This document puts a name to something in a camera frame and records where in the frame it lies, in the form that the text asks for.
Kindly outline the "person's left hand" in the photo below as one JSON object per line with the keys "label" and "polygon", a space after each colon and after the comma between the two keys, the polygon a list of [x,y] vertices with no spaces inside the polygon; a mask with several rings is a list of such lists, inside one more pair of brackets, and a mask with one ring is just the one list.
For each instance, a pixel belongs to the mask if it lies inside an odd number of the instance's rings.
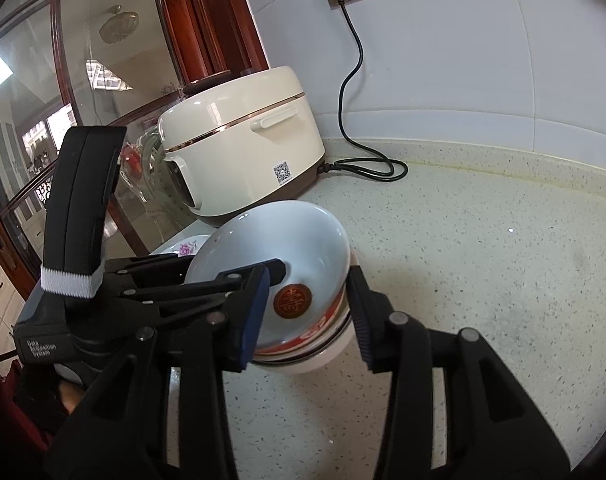
{"label": "person's left hand", "polygon": [[64,408],[69,414],[72,414],[76,407],[83,400],[84,390],[72,382],[63,380],[59,384],[59,396]]}

